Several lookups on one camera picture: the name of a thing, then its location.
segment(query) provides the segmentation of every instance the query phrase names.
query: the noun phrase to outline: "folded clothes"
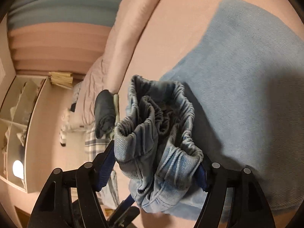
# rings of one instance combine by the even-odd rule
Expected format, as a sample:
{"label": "folded clothes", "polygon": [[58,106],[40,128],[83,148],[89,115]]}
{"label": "folded clothes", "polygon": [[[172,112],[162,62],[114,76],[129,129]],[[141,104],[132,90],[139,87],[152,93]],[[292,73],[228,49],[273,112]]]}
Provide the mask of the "folded clothes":
{"label": "folded clothes", "polygon": [[128,116],[115,127],[115,157],[146,212],[168,210],[192,185],[203,159],[191,139],[194,109],[176,81],[133,76]]}
{"label": "folded clothes", "polygon": [[109,134],[115,126],[116,113],[113,95],[108,90],[101,91],[96,98],[94,107],[96,137],[102,138]]}

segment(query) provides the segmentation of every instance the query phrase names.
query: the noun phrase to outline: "pink blanket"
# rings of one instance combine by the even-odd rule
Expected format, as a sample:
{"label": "pink blanket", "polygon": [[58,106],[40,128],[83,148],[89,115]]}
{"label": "pink blanket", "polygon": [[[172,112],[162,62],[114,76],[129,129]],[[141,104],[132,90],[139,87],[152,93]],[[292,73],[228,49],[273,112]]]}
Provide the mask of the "pink blanket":
{"label": "pink blanket", "polygon": [[104,55],[88,71],[79,93],[73,127],[95,121],[94,105],[100,91],[118,93],[133,52],[159,0],[122,0]]}

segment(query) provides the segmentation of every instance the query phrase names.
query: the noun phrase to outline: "stack of paper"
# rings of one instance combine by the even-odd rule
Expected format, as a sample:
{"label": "stack of paper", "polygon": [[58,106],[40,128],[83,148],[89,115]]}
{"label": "stack of paper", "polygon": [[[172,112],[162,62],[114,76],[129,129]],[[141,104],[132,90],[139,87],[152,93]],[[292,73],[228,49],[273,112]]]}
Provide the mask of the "stack of paper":
{"label": "stack of paper", "polygon": [[50,72],[51,83],[66,89],[73,88],[73,74],[65,72]]}

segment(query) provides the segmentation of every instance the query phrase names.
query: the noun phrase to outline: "dark gray cloth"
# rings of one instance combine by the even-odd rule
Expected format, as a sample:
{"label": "dark gray cloth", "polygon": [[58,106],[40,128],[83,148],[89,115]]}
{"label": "dark gray cloth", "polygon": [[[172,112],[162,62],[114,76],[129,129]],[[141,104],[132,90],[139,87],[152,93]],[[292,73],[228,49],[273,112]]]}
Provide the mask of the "dark gray cloth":
{"label": "dark gray cloth", "polygon": [[95,101],[95,134],[100,139],[104,134],[110,133],[115,126],[115,107],[113,95],[108,90],[101,91]]}

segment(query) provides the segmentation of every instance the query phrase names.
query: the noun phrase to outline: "metal bolt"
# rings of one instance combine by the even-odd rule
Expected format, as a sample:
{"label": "metal bolt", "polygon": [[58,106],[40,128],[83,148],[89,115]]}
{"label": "metal bolt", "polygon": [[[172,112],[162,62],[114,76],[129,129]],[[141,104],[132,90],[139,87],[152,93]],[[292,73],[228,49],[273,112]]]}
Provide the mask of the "metal bolt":
{"label": "metal bolt", "polygon": [[217,163],[217,162],[213,162],[212,163],[212,167],[217,169],[217,168],[220,168],[221,165],[219,163]]}
{"label": "metal bolt", "polygon": [[85,163],[85,168],[91,168],[93,166],[93,164],[91,162],[86,162]]}
{"label": "metal bolt", "polygon": [[59,174],[61,172],[61,169],[60,168],[56,168],[53,170],[53,173],[54,174]]}
{"label": "metal bolt", "polygon": [[251,170],[250,170],[249,168],[244,168],[244,172],[245,172],[246,174],[250,174],[250,173],[251,173]]}

